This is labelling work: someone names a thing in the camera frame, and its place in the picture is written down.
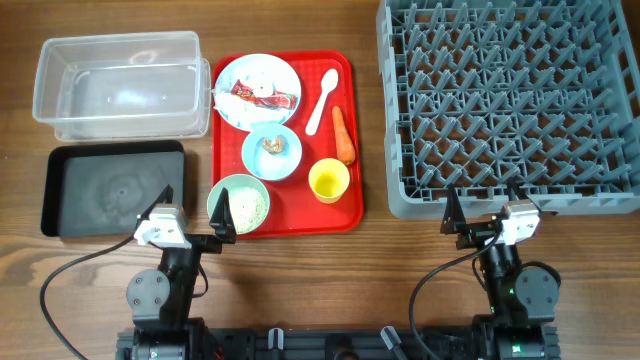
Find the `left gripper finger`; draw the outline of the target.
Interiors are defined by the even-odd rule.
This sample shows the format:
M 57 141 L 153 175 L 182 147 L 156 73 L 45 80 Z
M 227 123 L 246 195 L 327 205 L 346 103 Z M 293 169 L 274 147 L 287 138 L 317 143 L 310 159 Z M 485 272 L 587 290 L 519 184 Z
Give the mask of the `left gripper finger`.
M 235 238 L 236 229 L 233 222 L 229 192 L 223 188 L 219 194 L 216 206 L 210 217 L 209 226 L 214 230 L 217 238 Z
M 152 210 L 158 204 L 171 204 L 173 200 L 173 188 L 167 185 L 158 195 L 158 197 L 141 213 L 137 216 L 138 221 L 148 220 Z

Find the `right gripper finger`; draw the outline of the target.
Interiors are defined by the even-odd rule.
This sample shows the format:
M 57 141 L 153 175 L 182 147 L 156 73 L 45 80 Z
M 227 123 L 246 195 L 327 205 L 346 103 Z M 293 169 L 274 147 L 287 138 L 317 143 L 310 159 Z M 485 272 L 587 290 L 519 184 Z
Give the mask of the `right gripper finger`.
M 509 201 L 505 204 L 506 213 L 540 213 L 541 209 L 521 189 L 515 180 L 506 182 Z
M 447 186 L 447 203 L 440 227 L 441 234 L 462 234 L 466 231 L 464 216 L 456 189 L 453 184 Z

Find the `white rice grains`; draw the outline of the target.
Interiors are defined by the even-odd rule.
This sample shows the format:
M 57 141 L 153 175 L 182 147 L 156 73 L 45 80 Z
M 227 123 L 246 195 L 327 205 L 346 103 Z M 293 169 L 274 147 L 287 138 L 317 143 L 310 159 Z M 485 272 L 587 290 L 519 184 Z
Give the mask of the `white rice grains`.
M 230 212 L 237 234 L 257 229 L 267 215 L 267 202 L 255 188 L 229 189 Z

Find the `green bowl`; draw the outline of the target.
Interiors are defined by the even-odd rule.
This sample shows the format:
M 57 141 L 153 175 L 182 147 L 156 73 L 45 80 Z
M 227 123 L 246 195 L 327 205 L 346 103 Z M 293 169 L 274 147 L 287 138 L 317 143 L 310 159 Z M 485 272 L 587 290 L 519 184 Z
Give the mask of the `green bowl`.
M 208 213 L 208 216 L 212 215 L 212 212 L 213 212 L 213 210 L 214 210 L 214 208 L 216 206 L 219 194 L 220 194 L 220 192 L 221 192 L 221 190 L 223 188 L 226 188 L 227 190 L 229 190 L 229 189 L 235 189 L 235 188 L 240 188 L 240 187 L 251 187 L 251 188 L 257 189 L 262 194 L 262 196 L 265 198 L 265 200 L 267 202 L 267 210 L 268 210 L 267 215 L 268 215 L 269 210 L 270 210 L 270 195 L 269 195 L 266 187 L 264 186 L 264 184 L 259 179 L 255 178 L 255 177 L 253 177 L 251 175 L 234 174 L 234 175 L 230 175 L 230 176 L 227 176 L 227 177 L 221 179 L 211 189 L 211 191 L 210 191 L 210 193 L 208 195 L 208 198 L 207 198 L 207 213 Z

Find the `small light blue bowl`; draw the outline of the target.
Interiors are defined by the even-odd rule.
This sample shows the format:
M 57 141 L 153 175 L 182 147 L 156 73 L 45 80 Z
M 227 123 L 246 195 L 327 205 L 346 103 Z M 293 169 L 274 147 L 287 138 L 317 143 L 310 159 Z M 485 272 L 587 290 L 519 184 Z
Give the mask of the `small light blue bowl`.
M 263 149 L 261 140 L 263 137 L 273 139 L 277 135 L 284 137 L 286 146 L 282 153 L 271 155 Z M 251 175 L 261 180 L 280 181 L 300 165 L 302 144 L 290 128 L 280 124 L 265 125 L 247 135 L 241 148 L 241 159 Z

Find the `brown walnut food scrap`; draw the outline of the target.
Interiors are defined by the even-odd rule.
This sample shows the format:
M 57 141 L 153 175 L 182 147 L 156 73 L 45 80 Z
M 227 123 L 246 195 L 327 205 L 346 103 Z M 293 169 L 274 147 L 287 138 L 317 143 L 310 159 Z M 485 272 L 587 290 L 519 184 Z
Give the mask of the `brown walnut food scrap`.
M 268 137 L 263 137 L 261 140 L 261 145 L 263 149 L 267 151 L 269 154 L 276 155 L 284 151 L 286 146 L 286 140 L 282 135 L 277 135 L 273 139 L 270 139 Z

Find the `yellow plastic cup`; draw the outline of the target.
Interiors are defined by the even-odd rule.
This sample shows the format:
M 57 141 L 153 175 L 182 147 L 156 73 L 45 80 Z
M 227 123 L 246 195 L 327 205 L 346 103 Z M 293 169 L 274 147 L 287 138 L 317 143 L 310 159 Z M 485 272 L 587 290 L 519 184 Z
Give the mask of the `yellow plastic cup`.
M 315 197 L 324 204 L 337 202 L 350 184 L 350 173 L 345 164 L 334 158 L 317 161 L 308 174 L 309 186 Z

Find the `orange carrot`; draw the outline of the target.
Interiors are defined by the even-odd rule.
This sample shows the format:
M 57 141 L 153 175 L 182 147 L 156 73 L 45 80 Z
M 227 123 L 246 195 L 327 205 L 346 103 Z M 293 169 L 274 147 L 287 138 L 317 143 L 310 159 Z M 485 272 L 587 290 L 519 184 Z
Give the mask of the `orange carrot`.
M 332 120 L 336 144 L 336 156 L 344 165 L 350 165 L 356 160 L 356 151 L 344 123 L 341 109 L 332 108 Z

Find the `red snack wrapper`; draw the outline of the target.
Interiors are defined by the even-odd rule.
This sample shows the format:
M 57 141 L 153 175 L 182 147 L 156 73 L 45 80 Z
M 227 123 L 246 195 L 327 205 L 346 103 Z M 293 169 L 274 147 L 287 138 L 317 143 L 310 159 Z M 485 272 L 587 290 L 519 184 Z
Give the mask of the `red snack wrapper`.
M 266 88 L 251 87 L 237 80 L 232 87 L 231 94 L 253 105 L 272 109 L 293 110 L 298 104 L 298 98 L 294 94 Z

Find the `white tissue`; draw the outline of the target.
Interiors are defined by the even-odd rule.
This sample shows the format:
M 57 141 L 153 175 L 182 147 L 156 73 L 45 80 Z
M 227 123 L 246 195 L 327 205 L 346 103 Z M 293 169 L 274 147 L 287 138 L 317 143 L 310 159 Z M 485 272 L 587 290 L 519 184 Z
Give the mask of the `white tissue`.
M 232 95 L 231 90 L 237 80 L 253 88 L 273 87 L 273 80 L 264 74 L 245 75 L 243 78 L 236 78 L 224 87 L 214 91 L 215 109 L 226 117 L 234 126 L 239 128 L 249 128 L 252 123 L 263 121 L 276 121 L 281 119 L 286 110 L 272 109 L 253 105 L 239 97 Z

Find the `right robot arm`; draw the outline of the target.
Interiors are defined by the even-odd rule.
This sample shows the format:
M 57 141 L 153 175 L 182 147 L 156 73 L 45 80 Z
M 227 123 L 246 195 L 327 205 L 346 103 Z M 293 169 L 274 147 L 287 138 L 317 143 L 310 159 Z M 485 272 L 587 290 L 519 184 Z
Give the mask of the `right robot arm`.
M 561 357 L 559 335 L 551 325 L 561 276 L 551 266 L 522 262 L 517 244 L 532 238 L 541 210 L 512 180 L 499 213 L 469 223 L 455 190 L 447 189 L 443 234 L 458 236 L 456 247 L 474 248 L 491 313 L 476 315 L 471 326 L 473 359 L 553 360 Z

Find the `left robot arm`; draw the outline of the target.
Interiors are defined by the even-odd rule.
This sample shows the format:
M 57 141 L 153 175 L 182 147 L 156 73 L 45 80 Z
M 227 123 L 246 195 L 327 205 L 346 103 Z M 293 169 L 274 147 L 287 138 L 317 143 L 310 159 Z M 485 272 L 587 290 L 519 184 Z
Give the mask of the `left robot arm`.
M 195 284 L 203 274 L 205 253 L 219 254 L 224 244 L 236 242 L 229 192 L 218 196 L 210 216 L 211 234 L 188 234 L 184 209 L 172 202 L 173 188 L 166 186 L 137 217 L 134 239 L 162 251 L 157 268 L 141 271 L 129 282 L 127 302 L 134 330 L 120 334 L 117 359 L 222 359 L 224 350 L 204 320 L 191 318 L 197 297 Z

